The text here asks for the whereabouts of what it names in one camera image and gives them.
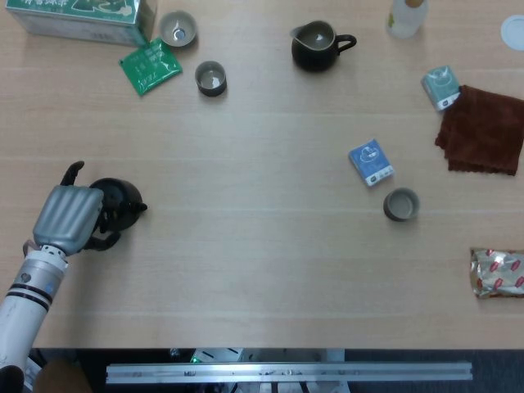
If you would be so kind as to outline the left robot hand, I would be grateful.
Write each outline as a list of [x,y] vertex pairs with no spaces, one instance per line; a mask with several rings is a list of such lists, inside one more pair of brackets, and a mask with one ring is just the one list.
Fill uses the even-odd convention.
[[99,225],[104,193],[75,185],[83,167],[82,160],[70,165],[47,197],[33,229],[34,244],[40,249],[52,246],[71,256],[82,250],[107,251],[119,241],[118,232],[104,239],[93,235]]

